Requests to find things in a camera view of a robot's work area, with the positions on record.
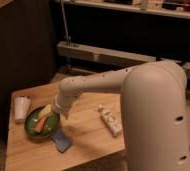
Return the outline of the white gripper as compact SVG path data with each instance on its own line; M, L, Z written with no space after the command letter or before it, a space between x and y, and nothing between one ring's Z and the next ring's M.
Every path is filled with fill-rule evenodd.
M56 95L54 97L52 106L50 104L46 105L38 114L39 118L52 112L52 108L56 113L63 115L66 119L69 118L69 110L72 106L72 101L64 97L63 95Z

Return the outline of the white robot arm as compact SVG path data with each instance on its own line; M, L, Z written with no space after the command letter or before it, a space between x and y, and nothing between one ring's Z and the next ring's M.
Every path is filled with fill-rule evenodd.
M53 111L64 116L84 92L118 93L129 171L189 171L185 71L172 61L76 76L59 83Z

